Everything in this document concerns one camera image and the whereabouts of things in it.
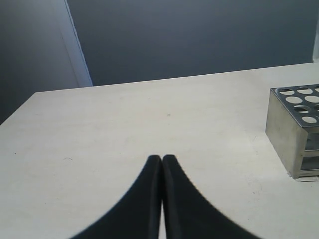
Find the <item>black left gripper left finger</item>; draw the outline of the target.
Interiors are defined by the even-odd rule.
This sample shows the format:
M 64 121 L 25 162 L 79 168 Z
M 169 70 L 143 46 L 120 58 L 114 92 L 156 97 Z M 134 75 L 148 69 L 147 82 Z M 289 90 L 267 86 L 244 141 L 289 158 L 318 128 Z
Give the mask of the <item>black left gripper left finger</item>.
M 125 195 L 74 239 L 157 239 L 162 200 L 162 161 L 151 155 Z

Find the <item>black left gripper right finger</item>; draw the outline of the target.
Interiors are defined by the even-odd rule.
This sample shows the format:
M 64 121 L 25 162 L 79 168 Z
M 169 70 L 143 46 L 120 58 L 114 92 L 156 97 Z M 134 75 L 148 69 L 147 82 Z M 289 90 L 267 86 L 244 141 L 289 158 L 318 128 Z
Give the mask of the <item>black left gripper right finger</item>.
M 168 239 L 255 239 L 212 206 L 189 180 L 177 158 L 165 155 L 163 211 Z

